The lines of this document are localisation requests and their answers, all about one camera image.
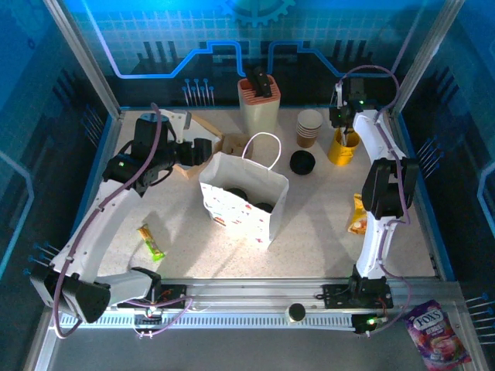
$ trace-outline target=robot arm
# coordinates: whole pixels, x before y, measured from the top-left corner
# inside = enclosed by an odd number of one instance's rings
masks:
[[[132,268],[123,273],[98,277],[97,272],[103,256],[124,218],[142,201],[146,190],[153,186],[159,171],[169,170],[175,163],[200,165],[212,153],[212,141],[205,138],[184,140],[184,131],[189,128],[189,113],[170,113],[162,116],[159,144],[148,168],[127,189],[115,196],[103,209],[99,205],[116,189],[131,179],[149,156],[156,132],[153,116],[146,116],[136,122],[134,140],[129,142],[107,164],[104,181],[100,184],[97,197],[66,246],[50,262],[48,267],[36,265],[31,281],[46,305],[53,307],[56,283],[67,260],[70,265],[63,278],[59,309],[84,322],[95,322],[109,305],[130,299],[146,298],[154,302],[161,294],[161,277],[144,268]],[[131,147],[131,153],[125,153]],[[84,222],[93,211],[99,213],[86,229],[70,257],[70,248],[80,234]]]
[[[380,268],[378,259],[378,250],[380,241],[387,231],[386,240],[381,255],[382,261],[385,261],[395,231],[396,223],[390,223],[402,215],[400,199],[398,199],[398,188],[394,183],[389,183],[390,175],[396,175],[397,169],[395,158],[391,154],[387,143],[379,132],[377,125],[374,124],[376,110],[365,110],[357,113],[353,121],[353,129],[363,141],[366,152],[370,157],[372,169],[368,175],[367,181],[363,188],[363,198],[367,210],[367,229],[364,236],[363,250],[357,261],[357,271],[361,277],[369,279],[380,279],[385,274]],[[414,162],[405,157],[404,152],[395,144],[390,132],[383,122],[383,117],[378,118],[378,124],[381,126],[388,142],[395,154],[399,157],[405,172],[405,179],[409,180],[413,175],[410,173],[414,170]],[[406,185],[408,189],[408,207],[412,202],[412,193],[414,183],[411,186]]]
[[[409,208],[418,177],[418,162],[406,158],[395,144],[383,117],[377,118],[378,112],[373,107],[367,109],[362,82],[351,79],[346,101],[343,99],[343,86],[337,84],[336,96],[337,107],[330,108],[332,126],[343,134],[349,131],[358,133],[371,162],[362,190],[363,206],[367,211],[367,230],[361,255],[349,279],[348,303],[350,308],[376,308],[379,298],[391,308],[390,288],[381,267],[387,259],[397,220],[404,213],[397,181],[398,171],[401,172],[405,203]],[[338,305],[334,301],[330,295],[327,308],[342,308],[341,303]]]

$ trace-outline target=small black cup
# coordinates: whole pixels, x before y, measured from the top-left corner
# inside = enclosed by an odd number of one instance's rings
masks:
[[[315,167],[316,160],[308,151],[296,151],[292,154],[290,167],[297,175],[308,175]]]

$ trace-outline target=stacked paper cups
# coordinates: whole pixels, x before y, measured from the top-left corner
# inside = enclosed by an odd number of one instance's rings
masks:
[[[309,148],[315,144],[319,129],[323,123],[323,116],[315,110],[301,111],[297,117],[297,144],[299,147]]]

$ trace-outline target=white table surface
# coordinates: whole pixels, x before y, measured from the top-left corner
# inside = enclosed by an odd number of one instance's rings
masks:
[[[289,180],[285,214],[279,235],[267,250],[259,250],[243,237],[210,219],[203,207],[198,176],[187,180],[174,172],[160,185],[148,189],[142,202],[125,218],[109,246],[99,275],[123,273],[145,267],[162,277],[348,277],[360,256],[363,236],[347,232],[353,215],[353,194],[360,193],[370,168],[361,144],[345,167],[326,157],[333,129],[327,110],[318,141],[308,149],[316,158],[311,174],[299,176],[289,166],[294,151],[295,122],[299,109],[281,109],[276,134],[282,141],[282,156],[274,170]],[[125,115],[116,151],[133,137],[141,111]],[[193,111],[223,133],[242,131],[239,110]],[[270,137],[254,142],[253,160],[269,165],[277,146]],[[424,234],[414,206],[411,225],[398,226],[387,259],[388,269],[405,276],[432,276]],[[153,262],[136,231],[148,223],[156,243],[166,252]]]

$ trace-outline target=candy bag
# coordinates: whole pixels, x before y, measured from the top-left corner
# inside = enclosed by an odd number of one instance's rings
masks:
[[[436,301],[418,305],[405,316],[405,322],[428,371],[444,371],[471,362],[449,317]]]
[[[366,210],[363,206],[363,199],[359,193],[354,193],[354,215],[350,221],[347,232],[354,234],[365,234],[367,227]]]

